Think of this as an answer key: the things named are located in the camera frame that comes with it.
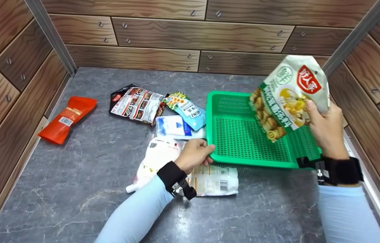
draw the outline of food package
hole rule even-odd
[[[206,111],[194,105],[185,94],[174,92],[166,96],[164,102],[170,109],[177,112],[194,131],[205,126]]]
[[[250,95],[250,105],[267,138],[275,142],[310,122],[307,99],[319,112],[328,111],[326,75],[314,57],[288,55]]]
[[[146,149],[145,158],[137,169],[133,183],[125,188],[127,193],[137,191],[150,181],[165,164],[175,161],[181,154],[182,144],[170,137],[153,138]]]
[[[194,131],[180,115],[159,116],[156,118],[156,135],[174,139],[190,140],[205,138],[205,128]]]
[[[166,106],[163,98],[164,95],[130,84],[110,94],[109,113],[154,126],[155,118],[162,115]]]
[[[97,100],[91,98],[70,97],[67,107],[40,131],[39,137],[51,143],[63,144],[70,127],[92,111],[96,104]]]
[[[227,196],[238,193],[238,170],[220,166],[198,166],[188,177],[197,196]]]

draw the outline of wrist tracker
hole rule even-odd
[[[353,185],[364,181],[359,160],[349,157],[347,160],[335,160],[320,155],[320,159],[309,160],[308,157],[297,158],[299,168],[313,168],[317,171],[319,185],[329,183]]]
[[[196,197],[197,192],[194,187],[187,183],[187,174],[183,172],[173,161],[168,162],[157,172],[163,181],[166,190],[174,197],[182,190],[184,196],[191,200]]]

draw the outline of hand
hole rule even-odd
[[[310,116],[310,130],[322,154],[335,160],[347,160],[346,147],[343,140],[343,116],[341,109],[330,103],[329,111],[320,114],[313,101],[305,103]]]
[[[203,139],[191,139],[185,144],[181,155],[175,160],[175,164],[188,175],[195,167],[201,164],[208,166],[212,163],[213,160],[209,155],[214,149],[215,145],[207,146]]]

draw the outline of orange package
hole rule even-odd
[[[86,97],[70,97],[67,107],[60,112],[39,134],[44,140],[63,144],[70,127],[92,111],[97,100]]]

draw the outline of light blue sleeve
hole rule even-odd
[[[155,175],[110,215],[95,243],[139,243],[172,199]]]
[[[362,187],[319,186],[327,243],[380,243],[380,227]]]

